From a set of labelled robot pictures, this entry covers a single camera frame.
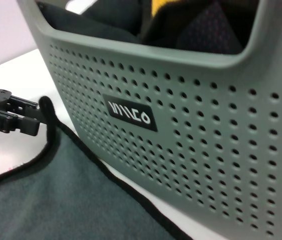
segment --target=white wall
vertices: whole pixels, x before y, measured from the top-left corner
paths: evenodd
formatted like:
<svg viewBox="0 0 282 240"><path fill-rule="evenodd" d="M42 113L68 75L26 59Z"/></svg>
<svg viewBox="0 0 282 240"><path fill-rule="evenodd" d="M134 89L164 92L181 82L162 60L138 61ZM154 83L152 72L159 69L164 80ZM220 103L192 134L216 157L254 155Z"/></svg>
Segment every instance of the white wall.
<svg viewBox="0 0 282 240"><path fill-rule="evenodd" d="M45 0L64 7L67 0ZM16 0L0 0L0 64L36 48Z"/></svg>

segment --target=logo plate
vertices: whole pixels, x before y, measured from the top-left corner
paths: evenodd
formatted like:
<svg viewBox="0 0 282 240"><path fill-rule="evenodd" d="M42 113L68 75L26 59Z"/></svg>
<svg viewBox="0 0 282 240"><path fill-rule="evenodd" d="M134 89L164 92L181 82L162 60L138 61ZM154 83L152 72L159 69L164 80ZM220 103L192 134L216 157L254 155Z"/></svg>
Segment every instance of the logo plate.
<svg viewBox="0 0 282 240"><path fill-rule="evenodd" d="M157 132L150 106L105 94L103 97L112 117Z"/></svg>

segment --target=yellow fabric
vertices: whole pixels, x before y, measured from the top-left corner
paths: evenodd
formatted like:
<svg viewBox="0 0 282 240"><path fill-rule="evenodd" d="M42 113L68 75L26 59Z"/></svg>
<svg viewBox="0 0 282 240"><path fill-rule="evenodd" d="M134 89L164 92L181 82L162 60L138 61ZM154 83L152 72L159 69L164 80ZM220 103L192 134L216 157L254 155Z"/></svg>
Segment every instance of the yellow fabric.
<svg viewBox="0 0 282 240"><path fill-rule="evenodd" d="M180 0L152 0L152 16L155 16L157 11L165 4L177 1Z"/></svg>

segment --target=gray plastic basket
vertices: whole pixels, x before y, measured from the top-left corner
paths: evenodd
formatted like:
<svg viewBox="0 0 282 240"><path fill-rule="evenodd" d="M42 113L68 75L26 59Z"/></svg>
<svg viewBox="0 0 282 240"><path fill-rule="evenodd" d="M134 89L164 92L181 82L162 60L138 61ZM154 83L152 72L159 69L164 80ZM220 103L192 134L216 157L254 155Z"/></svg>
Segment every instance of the gray plastic basket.
<svg viewBox="0 0 282 240"><path fill-rule="evenodd" d="M99 158L231 240L282 240L282 0L260 1L231 56L62 32L19 4ZM157 131L110 116L103 95L150 106Z"/></svg>

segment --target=dark gray cloth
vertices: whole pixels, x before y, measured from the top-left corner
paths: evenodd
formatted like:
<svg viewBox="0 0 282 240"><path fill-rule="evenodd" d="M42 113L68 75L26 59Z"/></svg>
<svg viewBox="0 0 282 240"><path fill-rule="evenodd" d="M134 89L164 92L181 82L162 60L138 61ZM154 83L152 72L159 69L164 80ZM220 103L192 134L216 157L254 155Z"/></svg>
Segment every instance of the dark gray cloth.
<svg viewBox="0 0 282 240"><path fill-rule="evenodd" d="M48 143L0 176L0 240L190 239L114 177L42 99Z"/></svg>

